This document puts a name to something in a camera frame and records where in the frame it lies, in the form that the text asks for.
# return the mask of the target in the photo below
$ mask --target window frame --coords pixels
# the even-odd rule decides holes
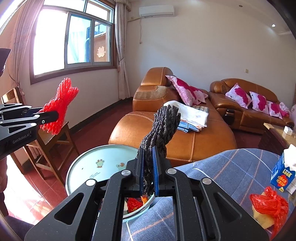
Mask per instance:
[[[33,66],[33,56],[34,56],[34,41],[36,36],[36,27],[37,27],[37,21],[35,21],[32,32],[30,35],[30,52],[29,52],[29,72],[30,72],[30,83],[35,84],[44,80],[52,79],[55,77],[63,76],[66,74],[73,74],[73,73],[79,73],[79,72],[85,72],[85,71],[92,71],[92,70],[100,70],[100,69],[116,69],[117,68],[117,48],[116,48],[116,39],[115,39],[115,6],[110,3],[108,0],[98,0],[98,2],[101,2],[108,7],[112,8],[112,21],[106,21],[104,19],[101,19],[99,17],[90,15],[88,13],[85,13],[86,6],[87,6],[88,0],[85,0],[84,5],[84,12],[65,8],[65,7],[58,7],[58,6],[50,6],[50,5],[44,5],[42,6],[42,9],[53,9],[53,10],[63,10],[68,12],[68,19],[67,19],[67,25],[66,25],[66,33],[65,33],[65,43],[64,43],[64,69],[55,70],[51,72],[46,72],[43,74],[34,75],[34,66]],[[109,35],[110,35],[110,48],[109,48],[109,56],[110,61],[109,62],[95,62],[94,61],[94,40],[90,41],[90,62],[84,62],[84,63],[75,63],[75,64],[68,64],[67,62],[67,45],[68,45],[68,35],[69,35],[69,26],[70,26],[70,19],[71,16],[78,16],[78,17],[85,17],[87,19],[91,20],[91,26],[90,26],[90,39],[94,39],[94,28],[95,28],[95,22],[100,22],[106,26],[109,26]]]

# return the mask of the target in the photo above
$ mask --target blue checkered blanket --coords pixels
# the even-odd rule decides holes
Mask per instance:
[[[261,194],[270,184],[271,170],[279,156],[259,149],[228,150],[202,161],[177,167],[188,177],[212,178],[229,196],[253,216],[249,195]],[[289,193],[278,194],[289,199]],[[289,201],[289,215],[294,205]],[[157,203],[143,215],[123,223],[121,240],[174,240],[174,216],[171,197],[157,198]]]

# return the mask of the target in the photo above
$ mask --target air conditioner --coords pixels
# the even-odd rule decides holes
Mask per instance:
[[[173,5],[158,5],[139,8],[141,18],[175,16]]]

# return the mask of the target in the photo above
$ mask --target red plastic bag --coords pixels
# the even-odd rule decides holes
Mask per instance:
[[[131,213],[133,211],[136,211],[140,207],[143,206],[142,202],[139,202],[137,199],[130,197],[127,201],[128,205],[128,212]]]
[[[59,134],[63,127],[66,111],[70,102],[76,97],[79,89],[71,86],[71,79],[65,78],[57,88],[56,97],[51,99],[49,103],[45,104],[43,109],[39,112],[47,112],[56,110],[59,113],[59,118],[55,122],[40,125],[44,131],[52,132],[53,135]]]
[[[250,199],[257,212],[269,214],[274,218],[274,229],[270,238],[273,239],[287,220],[289,205],[271,187],[265,188],[264,192],[266,196],[251,194]]]

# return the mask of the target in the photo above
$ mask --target sunlight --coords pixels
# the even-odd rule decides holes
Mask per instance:
[[[34,41],[34,74],[63,69],[67,12],[44,9],[40,12]]]
[[[7,176],[4,202],[10,216],[37,224],[52,210],[52,207],[31,186],[10,156],[7,156]]]

